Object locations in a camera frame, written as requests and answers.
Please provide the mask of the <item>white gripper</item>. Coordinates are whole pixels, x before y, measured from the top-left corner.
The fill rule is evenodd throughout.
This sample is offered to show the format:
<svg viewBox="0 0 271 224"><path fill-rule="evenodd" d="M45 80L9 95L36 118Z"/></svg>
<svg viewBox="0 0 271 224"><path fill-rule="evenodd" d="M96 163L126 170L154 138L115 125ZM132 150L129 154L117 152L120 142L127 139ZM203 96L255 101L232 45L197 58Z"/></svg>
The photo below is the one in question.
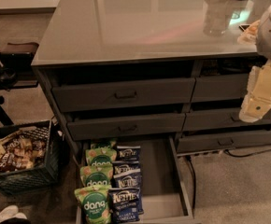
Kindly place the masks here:
<svg viewBox="0 0 271 224"><path fill-rule="evenodd" d="M271 109L271 60L262 67L253 66L248 79L239 119L252 123L264 117Z"/></svg>

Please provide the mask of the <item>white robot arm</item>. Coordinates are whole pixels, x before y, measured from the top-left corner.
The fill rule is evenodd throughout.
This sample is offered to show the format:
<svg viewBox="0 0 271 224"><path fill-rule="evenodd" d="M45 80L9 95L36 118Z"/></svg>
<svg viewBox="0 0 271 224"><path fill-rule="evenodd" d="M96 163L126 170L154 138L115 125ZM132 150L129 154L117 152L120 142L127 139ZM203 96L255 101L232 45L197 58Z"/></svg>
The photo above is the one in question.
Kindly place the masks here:
<svg viewBox="0 0 271 224"><path fill-rule="evenodd" d="M271 109L271 5L258 21L243 32L237 42L254 43L257 53L267 59L262 67L251 68L247 94L239 112L242 121L252 123L262 119Z"/></svg>

